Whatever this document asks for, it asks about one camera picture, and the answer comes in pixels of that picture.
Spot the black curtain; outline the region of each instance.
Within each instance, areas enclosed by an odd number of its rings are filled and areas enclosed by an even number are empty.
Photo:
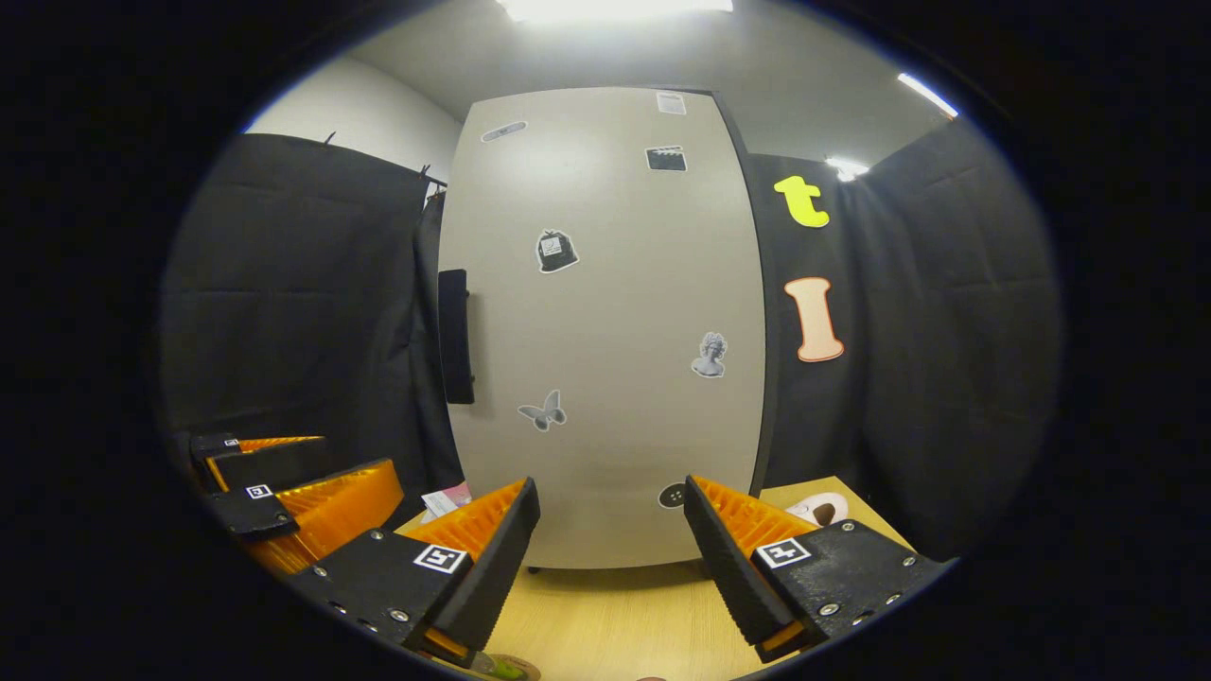
[[[434,347],[418,305],[418,258],[432,250],[421,244],[426,188],[415,171],[349,149],[234,138],[195,195],[162,281],[170,425],[325,435],[350,464],[391,458],[408,510],[457,483],[452,452],[432,471],[426,456],[441,441],[427,391],[442,394],[421,368]],[[419,397],[418,373],[430,382]]]
[[[955,120],[854,182],[752,155],[767,286],[832,282],[838,359],[804,364],[788,297],[765,486],[838,475],[922,553],[991,527],[1034,463],[1055,407],[1062,320],[1038,207],[1000,151]],[[799,174],[830,223],[794,223],[773,183]]]

